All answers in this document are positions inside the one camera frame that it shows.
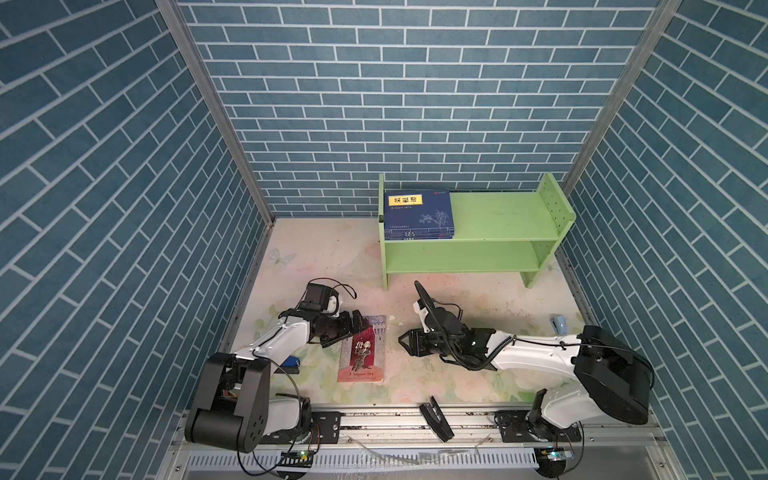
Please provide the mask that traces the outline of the red illustrated book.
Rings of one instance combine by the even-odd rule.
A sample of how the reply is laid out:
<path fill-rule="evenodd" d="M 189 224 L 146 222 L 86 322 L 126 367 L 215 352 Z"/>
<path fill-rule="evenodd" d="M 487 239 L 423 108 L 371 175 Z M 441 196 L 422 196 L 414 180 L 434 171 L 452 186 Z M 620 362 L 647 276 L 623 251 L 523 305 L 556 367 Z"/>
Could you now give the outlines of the red illustrated book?
<path fill-rule="evenodd" d="M 342 341 L 337 381 L 381 383 L 385 377 L 387 317 L 366 317 L 369 328 Z"/>

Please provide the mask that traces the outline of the blue book yellow label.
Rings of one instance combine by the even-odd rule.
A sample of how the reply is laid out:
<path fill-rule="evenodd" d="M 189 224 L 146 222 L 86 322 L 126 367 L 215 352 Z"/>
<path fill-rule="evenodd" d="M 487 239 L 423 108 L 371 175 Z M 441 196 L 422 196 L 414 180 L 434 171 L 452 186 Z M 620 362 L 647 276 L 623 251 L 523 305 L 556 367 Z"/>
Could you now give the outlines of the blue book yellow label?
<path fill-rule="evenodd" d="M 455 225 L 450 192 L 386 192 L 383 231 L 388 241 L 452 239 Z"/>

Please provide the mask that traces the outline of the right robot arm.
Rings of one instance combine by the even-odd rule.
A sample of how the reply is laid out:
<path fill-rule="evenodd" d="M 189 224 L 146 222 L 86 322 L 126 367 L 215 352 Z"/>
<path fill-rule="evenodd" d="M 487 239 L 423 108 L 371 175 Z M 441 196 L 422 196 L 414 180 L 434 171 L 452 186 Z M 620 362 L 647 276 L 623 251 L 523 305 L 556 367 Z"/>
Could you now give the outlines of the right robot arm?
<path fill-rule="evenodd" d="M 551 440 L 601 415 L 631 425 L 647 423 L 655 371 L 607 330 L 587 325 L 579 334 L 540 337 L 470 328 L 420 282 L 414 286 L 419 296 L 414 311 L 421 325 L 398 339 L 409 355 L 436 355 L 471 372 L 531 370 L 567 379 L 564 386 L 536 393 L 525 418 L 535 438 Z"/>

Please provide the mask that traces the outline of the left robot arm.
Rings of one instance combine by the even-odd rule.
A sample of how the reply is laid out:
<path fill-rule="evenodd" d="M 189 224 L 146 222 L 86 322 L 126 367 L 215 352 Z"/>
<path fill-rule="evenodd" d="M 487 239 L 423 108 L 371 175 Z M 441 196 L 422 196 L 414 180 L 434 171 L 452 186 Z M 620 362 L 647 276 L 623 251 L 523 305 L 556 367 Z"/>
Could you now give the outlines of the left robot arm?
<path fill-rule="evenodd" d="M 289 443 L 311 428 L 310 400 L 299 392 L 270 393 L 272 375 L 286 376 L 284 363 L 316 341 L 323 348 L 362 333 L 369 323 L 360 311 L 344 311 L 342 295 L 357 292 L 330 278 L 309 281 L 297 304 L 278 323 L 234 353 L 216 352 L 203 365 L 184 429 L 185 440 L 250 453 L 264 438 Z"/>

